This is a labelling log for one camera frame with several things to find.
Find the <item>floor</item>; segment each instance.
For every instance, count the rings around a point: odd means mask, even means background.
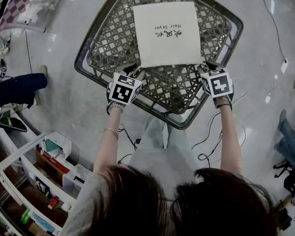
[[[273,164],[282,157],[273,150],[280,138],[276,131],[281,110],[285,108],[295,128],[295,0],[266,0],[272,6],[278,26],[282,51],[289,61],[284,74],[278,38],[263,0],[216,0],[235,13],[244,23],[240,41],[228,63],[235,84],[235,99],[246,95],[234,106],[237,132],[244,157],[243,175],[261,184],[276,200],[288,192],[283,188],[284,177],[274,178]],[[105,0],[62,0],[53,21],[45,33],[28,31],[29,54],[33,72],[45,64],[49,71],[49,85],[40,92],[42,104],[23,110],[26,120],[38,132],[58,131],[73,142],[72,158],[91,168],[92,161],[106,126],[105,89],[74,70],[76,53],[93,19]],[[30,72],[23,30],[15,29],[11,36],[11,52],[5,57],[8,75]],[[190,145],[207,135],[207,123],[215,113],[207,101],[192,125],[186,130]],[[147,114],[135,106],[125,109],[121,122],[131,138],[140,138]],[[195,147],[195,160],[201,152],[210,153],[217,142],[221,124],[217,117],[209,139]],[[120,135],[118,158],[133,153],[125,134]],[[221,146],[211,156],[220,159]],[[198,161],[204,167],[206,161]],[[219,161],[211,166],[219,167]],[[283,233],[295,235],[295,222]]]

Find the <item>chair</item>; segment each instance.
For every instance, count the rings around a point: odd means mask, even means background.
[[[284,180],[284,188],[295,198],[295,167],[289,161],[286,161],[283,164],[274,165],[273,168],[283,169],[279,175],[274,175],[275,178],[279,178],[285,171],[289,172],[289,175]]]

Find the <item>person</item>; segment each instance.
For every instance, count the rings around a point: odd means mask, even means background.
[[[48,85],[47,67],[42,65],[40,73],[9,78],[0,81],[0,107],[8,103],[27,104],[30,108],[34,102],[39,104],[37,91]]]
[[[221,169],[197,169],[183,131],[149,116],[128,166],[118,166],[123,105],[109,119],[86,180],[60,233],[92,235],[277,235],[270,195],[240,175],[242,156],[231,102],[216,100],[222,120]]]
[[[286,118],[286,110],[280,114],[277,129],[283,134],[283,138],[274,145],[274,149],[282,154],[295,167],[295,131]]]

